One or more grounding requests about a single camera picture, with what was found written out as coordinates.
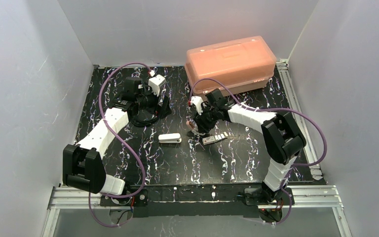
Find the pink white small stapler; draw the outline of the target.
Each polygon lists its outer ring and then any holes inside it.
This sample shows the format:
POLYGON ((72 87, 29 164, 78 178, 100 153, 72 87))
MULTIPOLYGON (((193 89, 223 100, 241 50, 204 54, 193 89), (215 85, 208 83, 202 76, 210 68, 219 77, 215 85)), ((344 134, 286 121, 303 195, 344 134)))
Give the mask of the pink white small stapler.
POLYGON ((197 133, 196 131, 194 131, 194 125, 193 125, 193 122, 192 122, 192 121, 187 120, 186 125, 187 125, 188 129, 189 129, 194 135, 198 135, 198 134, 199 134, 199 133, 197 133))

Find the white staples box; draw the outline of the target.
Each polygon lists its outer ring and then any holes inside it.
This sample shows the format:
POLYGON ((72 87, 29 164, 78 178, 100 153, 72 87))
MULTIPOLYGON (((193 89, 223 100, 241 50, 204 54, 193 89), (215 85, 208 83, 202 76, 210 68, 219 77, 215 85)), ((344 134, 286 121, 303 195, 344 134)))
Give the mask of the white staples box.
POLYGON ((203 145, 214 144, 226 138, 228 138, 228 134, 224 132, 224 133, 216 134, 214 136, 205 137, 202 139, 202 143, 203 145))

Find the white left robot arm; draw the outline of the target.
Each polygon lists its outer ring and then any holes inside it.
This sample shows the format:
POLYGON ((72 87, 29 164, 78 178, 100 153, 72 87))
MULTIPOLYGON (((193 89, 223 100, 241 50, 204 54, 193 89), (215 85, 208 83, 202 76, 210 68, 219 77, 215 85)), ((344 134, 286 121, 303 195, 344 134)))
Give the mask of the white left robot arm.
POLYGON ((125 181, 108 175, 102 158, 115 135, 129 123, 143 127, 170 113, 169 98, 160 92, 165 83, 161 75, 148 82, 127 77, 122 91, 110 101, 104 119, 77 144, 64 148, 63 183, 93 194, 123 194, 125 181))

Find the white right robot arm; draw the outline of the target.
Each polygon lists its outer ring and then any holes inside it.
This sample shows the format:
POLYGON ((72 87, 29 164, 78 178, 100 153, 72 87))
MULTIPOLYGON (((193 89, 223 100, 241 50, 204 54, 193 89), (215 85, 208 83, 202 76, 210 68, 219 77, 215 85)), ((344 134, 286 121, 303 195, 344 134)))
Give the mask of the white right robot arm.
POLYGON ((219 89, 207 93, 205 100, 192 96, 188 105, 195 108, 193 121, 198 133, 209 133, 220 120, 260 132, 270 162, 259 197, 273 200, 281 195, 295 160, 306 146, 305 137, 290 112, 261 112, 234 98, 225 98, 219 89))

